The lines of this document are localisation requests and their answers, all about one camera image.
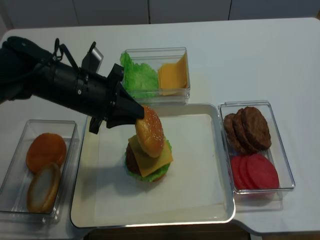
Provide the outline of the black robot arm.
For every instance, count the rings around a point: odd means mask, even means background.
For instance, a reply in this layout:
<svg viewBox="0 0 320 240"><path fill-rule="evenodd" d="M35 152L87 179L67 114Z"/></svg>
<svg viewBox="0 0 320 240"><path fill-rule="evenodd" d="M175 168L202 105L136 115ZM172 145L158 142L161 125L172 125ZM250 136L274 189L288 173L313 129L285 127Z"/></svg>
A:
<svg viewBox="0 0 320 240"><path fill-rule="evenodd" d="M34 42L11 36L0 49L0 100L37 96L90 116L89 131L133 125L145 116L144 108L122 86L124 68L115 64L108 76L98 70L103 55L96 44L78 66L66 45L55 40L53 52Z"/></svg>

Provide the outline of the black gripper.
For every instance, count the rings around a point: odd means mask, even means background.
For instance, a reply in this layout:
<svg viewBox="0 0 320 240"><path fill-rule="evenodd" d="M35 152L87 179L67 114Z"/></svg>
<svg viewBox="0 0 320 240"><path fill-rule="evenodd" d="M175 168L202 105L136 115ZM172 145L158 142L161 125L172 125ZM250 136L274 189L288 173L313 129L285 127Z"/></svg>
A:
<svg viewBox="0 0 320 240"><path fill-rule="evenodd" d="M144 107L122 86L123 77L124 68L114 64L107 77L86 72L82 79L77 80L83 85L76 89L74 109L91 117L89 132L97 134L103 121L111 129L134 125L137 119L145 116Z"/></svg>

